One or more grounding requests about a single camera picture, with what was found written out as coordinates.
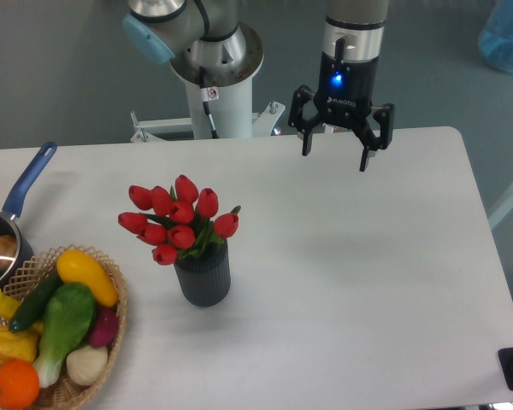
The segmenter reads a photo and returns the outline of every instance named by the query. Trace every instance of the orange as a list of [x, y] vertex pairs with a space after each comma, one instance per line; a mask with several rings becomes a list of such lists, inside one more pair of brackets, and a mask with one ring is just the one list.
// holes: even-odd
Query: orange
[[38, 373], [29, 362], [15, 359], [0, 367], [0, 407], [16, 410], [30, 406], [39, 391]]

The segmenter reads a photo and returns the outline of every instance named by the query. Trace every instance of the red tulip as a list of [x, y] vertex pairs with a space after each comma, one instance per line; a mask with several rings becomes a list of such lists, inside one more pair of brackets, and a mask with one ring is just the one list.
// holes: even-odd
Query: red tulip
[[177, 249], [169, 243], [160, 243], [152, 250], [154, 261], [160, 265], [171, 265], [177, 260]]
[[177, 225], [170, 229], [168, 237], [169, 241], [179, 249], [188, 249], [196, 242], [194, 231], [185, 225]]
[[174, 188], [177, 191], [177, 198], [179, 201], [194, 203], [198, 199], [198, 188], [185, 175], [180, 175], [174, 181]]
[[168, 233], [161, 225], [148, 224], [140, 230], [140, 233], [137, 237], [149, 245], [158, 245], [160, 243], [167, 242]]
[[204, 218], [213, 218], [219, 212], [219, 197], [210, 188], [203, 188], [196, 210]]
[[238, 225], [238, 215], [235, 213], [230, 213], [219, 216], [213, 224], [213, 228], [219, 237], [226, 239], [227, 237], [231, 237], [234, 233], [236, 233], [238, 230]]
[[118, 223], [131, 233], [139, 234], [140, 230], [148, 225], [148, 220], [142, 214], [124, 212], [118, 215]]
[[175, 201], [169, 207], [169, 217], [178, 224], [189, 224], [194, 218], [194, 210], [188, 202]]
[[151, 191], [152, 194], [152, 207], [157, 216], [165, 216], [169, 214], [171, 207], [171, 196], [165, 188], [155, 186]]
[[133, 201], [137, 208], [143, 211], [152, 208], [152, 191], [142, 186], [131, 185], [129, 187], [129, 199]]

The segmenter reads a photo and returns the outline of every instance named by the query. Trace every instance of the wicker basket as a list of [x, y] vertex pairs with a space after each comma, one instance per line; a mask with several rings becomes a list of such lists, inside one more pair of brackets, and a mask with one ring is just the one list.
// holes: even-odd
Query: wicker basket
[[[68, 378], [66, 366], [63, 366], [58, 382], [46, 389], [40, 390], [36, 401], [30, 407], [27, 407], [27, 409], [31, 410], [75, 409], [86, 403], [97, 393], [101, 386], [103, 386], [104, 381], [110, 374], [118, 352], [120, 351], [121, 339], [126, 329], [127, 293], [124, 278], [114, 261], [94, 248], [70, 245], [66, 248], [50, 249], [42, 253], [39, 257], [33, 257], [30, 261], [26, 261], [23, 267], [17, 269], [15, 275], [9, 280], [8, 284], [4, 286], [3, 293], [22, 301], [40, 280], [47, 278], [50, 270], [56, 264], [57, 257], [66, 249], [78, 249], [91, 255], [111, 277], [119, 295], [116, 314], [120, 321], [120, 329], [118, 330], [115, 340], [109, 345], [109, 360], [107, 365], [94, 384], [86, 387], [75, 384]], [[0, 325], [6, 324], [8, 324], [7, 320], [0, 316]]]

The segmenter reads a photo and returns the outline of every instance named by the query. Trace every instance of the cucumber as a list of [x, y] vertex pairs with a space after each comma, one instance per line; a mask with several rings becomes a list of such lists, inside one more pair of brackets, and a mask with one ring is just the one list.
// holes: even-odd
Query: cucumber
[[64, 283], [59, 277], [56, 269], [51, 271], [50, 275], [42, 280], [22, 304], [15, 310], [14, 315], [9, 320], [9, 331], [25, 331], [44, 316], [45, 307]]

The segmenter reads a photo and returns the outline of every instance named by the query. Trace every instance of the blue pan handle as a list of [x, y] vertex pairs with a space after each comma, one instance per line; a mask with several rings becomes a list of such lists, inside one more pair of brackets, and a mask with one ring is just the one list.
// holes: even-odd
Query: blue pan handle
[[31, 163], [28, 164], [27, 169], [25, 169], [23, 174], [17, 179], [14, 187], [9, 192], [6, 202], [2, 207], [3, 211], [17, 217], [21, 216], [25, 196], [27, 196], [29, 188], [55, 154], [55, 151], [57, 151], [57, 145], [55, 143], [48, 142], [42, 145], [40, 151], [34, 156]]

